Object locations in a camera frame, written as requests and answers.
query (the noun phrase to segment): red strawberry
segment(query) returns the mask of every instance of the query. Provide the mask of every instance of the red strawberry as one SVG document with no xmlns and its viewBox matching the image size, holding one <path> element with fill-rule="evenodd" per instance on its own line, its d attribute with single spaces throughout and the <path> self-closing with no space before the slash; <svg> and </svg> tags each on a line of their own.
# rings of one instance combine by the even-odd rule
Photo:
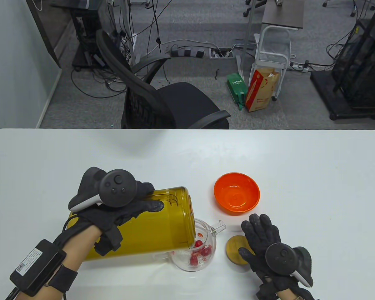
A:
<svg viewBox="0 0 375 300">
<path fill-rule="evenodd" d="M 201 253 L 202 256 L 209 256 L 209 255 L 211 255 L 211 253 L 212 253 L 212 246 L 209 245 L 208 247 L 203 248 L 200 253 Z"/>
<path fill-rule="evenodd" d="M 196 243 L 194 244 L 194 247 L 195 247 L 195 248 L 200 247 L 202 244 L 203 244 L 202 241 L 197 240 Z"/>
<path fill-rule="evenodd" d="M 192 256 L 190 257 L 189 264 L 190 264 L 191 266 L 195 266 L 195 267 L 198 266 L 198 265 L 199 265 L 199 259 L 197 258 L 197 256 L 192 255 Z"/>
</svg>

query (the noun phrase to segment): black office chair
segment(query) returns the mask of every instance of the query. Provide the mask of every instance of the black office chair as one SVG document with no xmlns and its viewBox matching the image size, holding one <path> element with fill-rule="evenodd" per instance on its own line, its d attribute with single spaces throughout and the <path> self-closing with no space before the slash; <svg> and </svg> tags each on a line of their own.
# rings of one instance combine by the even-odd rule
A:
<svg viewBox="0 0 375 300">
<path fill-rule="evenodd" d="M 187 82 L 178 82 L 158 90 L 150 85 L 169 55 L 148 58 L 130 67 L 125 57 L 102 29 L 96 42 L 103 59 L 126 84 L 122 128 L 157 129 L 229 129 L 230 114 L 219 108 L 202 91 Z M 141 80 L 136 72 L 152 64 Z"/>
</svg>

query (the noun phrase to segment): controller button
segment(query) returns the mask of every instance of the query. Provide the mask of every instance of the controller button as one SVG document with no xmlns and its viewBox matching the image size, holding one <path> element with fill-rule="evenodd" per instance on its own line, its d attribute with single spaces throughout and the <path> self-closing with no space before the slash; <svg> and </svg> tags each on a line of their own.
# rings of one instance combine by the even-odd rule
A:
<svg viewBox="0 0 375 300">
<path fill-rule="evenodd" d="M 121 184 L 122 183 L 122 176 L 121 175 L 117 175 L 114 177 L 114 182 L 116 184 Z"/>
</svg>

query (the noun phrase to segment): chair backrest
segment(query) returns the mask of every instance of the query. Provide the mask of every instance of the chair backrest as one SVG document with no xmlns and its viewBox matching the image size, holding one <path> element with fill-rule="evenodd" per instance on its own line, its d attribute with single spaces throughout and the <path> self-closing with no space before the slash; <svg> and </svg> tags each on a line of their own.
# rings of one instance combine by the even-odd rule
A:
<svg viewBox="0 0 375 300">
<path fill-rule="evenodd" d="M 130 128 L 175 128 L 171 110 L 159 92 L 150 84 L 135 76 L 125 56 L 112 42 L 108 34 L 100 29 L 96 42 L 103 59 L 127 87 L 124 116 Z"/>
</svg>

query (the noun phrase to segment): gloved hand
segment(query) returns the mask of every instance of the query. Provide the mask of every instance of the gloved hand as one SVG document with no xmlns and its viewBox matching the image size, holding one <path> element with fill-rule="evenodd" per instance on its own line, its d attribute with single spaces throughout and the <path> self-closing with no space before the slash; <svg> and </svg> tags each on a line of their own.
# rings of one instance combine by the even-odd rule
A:
<svg viewBox="0 0 375 300">
<path fill-rule="evenodd" d="M 110 250 L 116 251 L 121 246 L 122 235 L 117 226 L 125 224 L 132 218 L 137 218 L 143 212 L 159 212 L 164 208 L 161 201 L 143 200 L 154 191 L 151 183 L 136 181 L 137 193 L 135 198 L 126 206 L 109 207 L 104 204 L 94 204 L 76 213 L 79 222 L 89 222 L 103 232 L 99 243 L 95 244 L 95 251 L 104 256 Z"/>
<path fill-rule="evenodd" d="M 256 255 L 253 255 L 248 249 L 240 248 L 239 254 L 247 261 L 257 276 L 264 284 L 260 286 L 257 298 L 260 300 L 278 299 L 276 293 L 286 289 L 301 296 L 305 300 L 314 300 L 311 293 L 306 289 L 300 288 L 298 280 L 291 276 L 282 276 L 273 272 L 265 259 L 265 254 L 269 246 L 274 243 L 280 243 L 279 229 L 272 225 L 270 218 L 266 214 L 258 216 L 252 214 L 249 221 L 242 222 L 242 230 L 249 242 L 250 248 Z"/>
</svg>

